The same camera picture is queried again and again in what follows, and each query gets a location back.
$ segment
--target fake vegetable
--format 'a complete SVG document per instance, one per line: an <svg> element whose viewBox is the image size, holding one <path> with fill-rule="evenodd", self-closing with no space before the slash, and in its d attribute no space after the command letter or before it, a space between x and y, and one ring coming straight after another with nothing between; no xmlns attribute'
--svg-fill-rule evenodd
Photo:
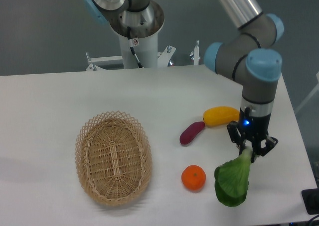
<svg viewBox="0 0 319 226"><path fill-rule="evenodd" d="M203 121L194 122L180 135L180 143L182 145L191 143L204 128L205 123Z"/></svg>
<svg viewBox="0 0 319 226"><path fill-rule="evenodd" d="M206 174L197 165L188 166L181 175L184 186L191 191L199 191L205 184Z"/></svg>
<svg viewBox="0 0 319 226"><path fill-rule="evenodd" d="M207 126L228 124L231 121L238 121L239 111L231 107L215 107L204 112L203 120Z"/></svg>
<svg viewBox="0 0 319 226"><path fill-rule="evenodd" d="M215 169L215 192L222 204L235 207L245 201L252 151L244 149L236 159Z"/></svg>

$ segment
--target metal bracket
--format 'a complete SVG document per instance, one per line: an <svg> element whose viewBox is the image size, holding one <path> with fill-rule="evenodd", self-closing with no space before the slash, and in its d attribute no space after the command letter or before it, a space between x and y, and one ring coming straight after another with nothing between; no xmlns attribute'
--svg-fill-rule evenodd
<svg viewBox="0 0 319 226"><path fill-rule="evenodd" d="M176 51L176 48L172 46L167 46L163 53L158 53L158 67L167 67L172 66L173 62L171 57ZM112 56L112 57L102 57L102 58L90 58L88 52L85 53L89 66L86 68L86 71L98 71L98 70L107 70L107 65L123 64L122 56Z"/></svg>
<svg viewBox="0 0 319 226"><path fill-rule="evenodd" d="M163 51L163 53L160 54L158 58L158 68L167 67L168 65L173 64L173 62L170 63L170 59L173 56L174 52L176 51L176 48L173 46L167 46L166 49Z"/></svg>

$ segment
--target white stand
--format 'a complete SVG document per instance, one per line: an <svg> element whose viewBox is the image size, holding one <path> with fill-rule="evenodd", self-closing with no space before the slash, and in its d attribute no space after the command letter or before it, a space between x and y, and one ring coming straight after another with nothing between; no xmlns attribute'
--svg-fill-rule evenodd
<svg viewBox="0 0 319 226"><path fill-rule="evenodd" d="M311 92L305 97L305 99L299 104L298 107L295 109L295 114L298 112L308 103L308 101L313 97L316 92L319 92L319 72L316 74L318 84L311 90Z"/></svg>

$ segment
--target floor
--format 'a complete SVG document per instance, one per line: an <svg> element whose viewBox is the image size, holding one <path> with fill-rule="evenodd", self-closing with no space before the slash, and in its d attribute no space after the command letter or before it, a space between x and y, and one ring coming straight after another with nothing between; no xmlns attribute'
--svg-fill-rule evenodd
<svg viewBox="0 0 319 226"><path fill-rule="evenodd" d="M192 64L189 54L196 40L203 56L212 42L237 36L218 0L154 1L165 14L159 51L167 45L176 47L175 65ZM319 1L257 2L285 24L285 34L274 49L282 55L282 74L296 108L318 84ZM0 19L0 76L85 71L85 52L91 57L120 55L117 37L109 26L94 22L82 0L0 0ZM318 106L316 93L296 115L311 164L319 162Z"/></svg>

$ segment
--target white table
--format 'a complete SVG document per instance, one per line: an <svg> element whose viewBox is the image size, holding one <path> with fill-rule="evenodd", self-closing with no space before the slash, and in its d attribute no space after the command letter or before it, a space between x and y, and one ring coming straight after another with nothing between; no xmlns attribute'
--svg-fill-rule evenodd
<svg viewBox="0 0 319 226"><path fill-rule="evenodd" d="M205 110L240 107L240 85L204 66L0 77L0 221L4 226L250 226L305 221L301 190L316 183L283 79L269 126L278 145L251 166L246 201L220 204L213 172L238 149L225 126L192 145L179 136ZM153 176L134 204L109 208L81 188L75 140L88 119L107 111L137 118L149 137ZM199 193L181 173L191 164L207 176Z"/></svg>

